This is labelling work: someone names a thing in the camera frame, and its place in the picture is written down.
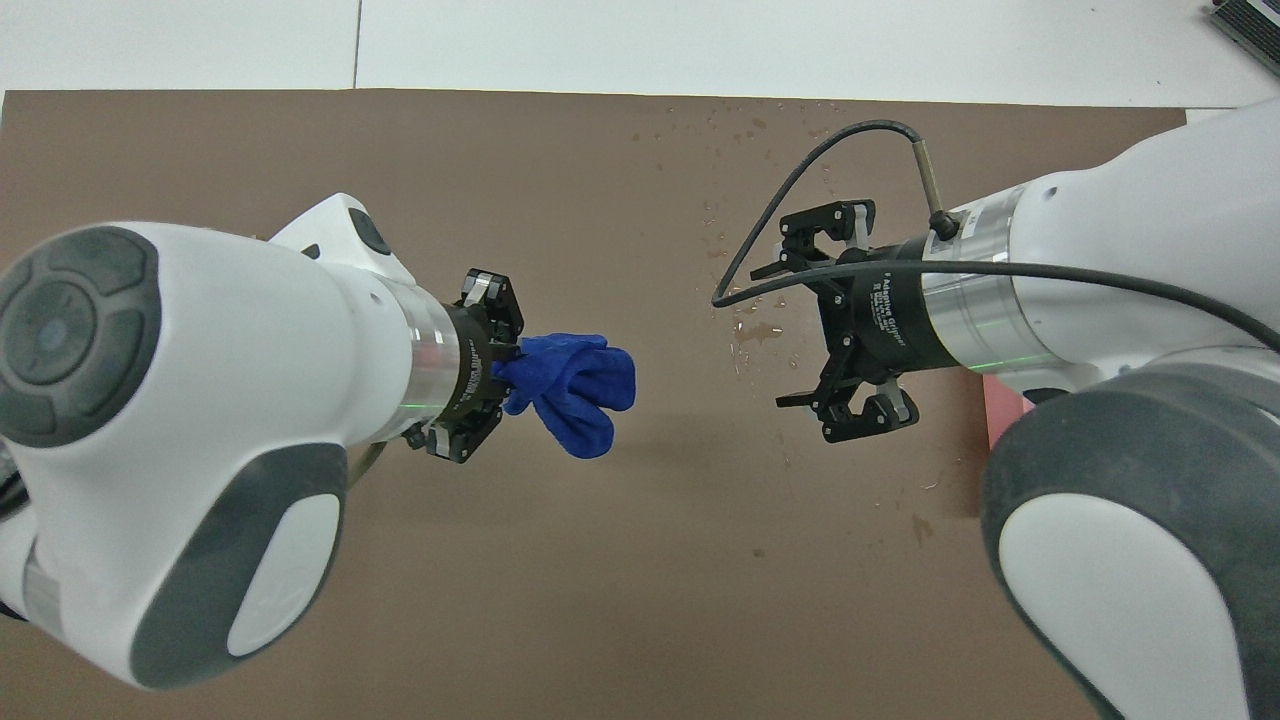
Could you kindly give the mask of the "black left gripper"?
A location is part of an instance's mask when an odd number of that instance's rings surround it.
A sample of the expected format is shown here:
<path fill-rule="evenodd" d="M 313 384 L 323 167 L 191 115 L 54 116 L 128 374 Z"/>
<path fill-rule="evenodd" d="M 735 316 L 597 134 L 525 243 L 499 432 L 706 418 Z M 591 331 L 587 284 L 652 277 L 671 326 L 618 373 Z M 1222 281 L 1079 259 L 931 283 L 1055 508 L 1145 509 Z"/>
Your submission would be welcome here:
<path fill-rule="evenodd" d="M 511 278 L 480 268 L 468 270 L 460 305 L 445 311 L 457 336 L 457 383 L 439 418 L 410 425 L 404 441 L 413 450 L 463 464 L 503 418 L 492 370 L 495 342 L 517 346 L 525 323 Z"/>

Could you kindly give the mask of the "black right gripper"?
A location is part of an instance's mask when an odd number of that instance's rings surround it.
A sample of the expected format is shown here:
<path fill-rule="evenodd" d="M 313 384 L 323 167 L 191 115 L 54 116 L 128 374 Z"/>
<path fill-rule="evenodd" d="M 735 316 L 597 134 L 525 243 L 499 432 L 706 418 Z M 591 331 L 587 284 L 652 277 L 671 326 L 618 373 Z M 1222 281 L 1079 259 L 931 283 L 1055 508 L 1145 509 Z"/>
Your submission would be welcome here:
<path fill-rule="evenodd" d="M 868 259 L 876 214 L 873 200 L 859 199 L 783 217 L 774 260 L 750 272 L 750 279 L 768 281 Z M 841 243 L 844 251 L 833 258 L 819 250 L 819 234 Z M 927 311 L 922 274 L 872 270 L 822 281 L 819 315 L 831 354 L 818 384 L 808 392 L 778 396 L 776 406 L 806 409 L 831 445 L 915 425 L 920 411 L 900 386 L 899 374 L 952 365 L 952 355 Z"/>

